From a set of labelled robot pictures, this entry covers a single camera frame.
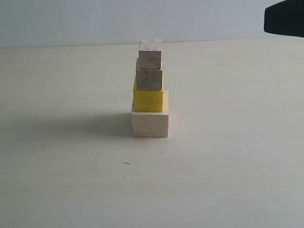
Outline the small pale wooden cube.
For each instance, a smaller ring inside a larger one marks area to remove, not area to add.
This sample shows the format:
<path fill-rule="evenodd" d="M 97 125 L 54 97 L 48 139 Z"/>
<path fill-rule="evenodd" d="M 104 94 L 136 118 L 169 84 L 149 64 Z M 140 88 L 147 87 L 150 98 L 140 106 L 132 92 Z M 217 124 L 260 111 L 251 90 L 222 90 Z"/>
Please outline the small pale wooden cube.
<path fill-rule="evenodd" d="M 140 39 L 139 67 L 142 70 L 160 70 L 162 66 L 162 40 Z"/>

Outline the medium grey wooden cube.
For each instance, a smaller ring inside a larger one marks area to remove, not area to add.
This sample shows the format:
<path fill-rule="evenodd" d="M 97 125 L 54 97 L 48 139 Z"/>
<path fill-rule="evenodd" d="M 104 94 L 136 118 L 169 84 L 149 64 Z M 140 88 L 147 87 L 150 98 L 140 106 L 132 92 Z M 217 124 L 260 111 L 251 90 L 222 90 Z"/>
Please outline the medium grey wooden cube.
<path fill-rule="evenodd" d="M 140 91 L 161 91 L 164 88 L 162 62 L 160 69 L 140 69 L 139 58 L 136 60 L 136 83 Z"/>

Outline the yellow cube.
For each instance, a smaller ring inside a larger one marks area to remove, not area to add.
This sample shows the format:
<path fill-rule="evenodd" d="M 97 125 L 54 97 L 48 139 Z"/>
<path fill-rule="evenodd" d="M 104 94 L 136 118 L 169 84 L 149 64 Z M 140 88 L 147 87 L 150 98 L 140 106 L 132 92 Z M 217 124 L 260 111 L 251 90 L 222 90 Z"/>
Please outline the yellow cube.
<path fill-rule="evenodd" d="M 136 77 L 133 85 L 133 106 L 136 112 L 162 112 L 164 90 L 139 90 Z"/>

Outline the large pale wooden cube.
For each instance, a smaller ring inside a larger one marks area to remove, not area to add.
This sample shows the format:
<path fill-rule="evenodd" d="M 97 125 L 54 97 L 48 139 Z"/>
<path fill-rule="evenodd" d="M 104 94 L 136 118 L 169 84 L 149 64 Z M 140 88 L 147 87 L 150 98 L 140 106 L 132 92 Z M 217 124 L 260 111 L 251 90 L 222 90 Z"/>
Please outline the large pale wooden cube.
<path fill-rule="evenodd" d="M 169 91 L 164 91 L 162 112 L 131 111 L 133 137 L 167 138 L 169 133 Z"/>

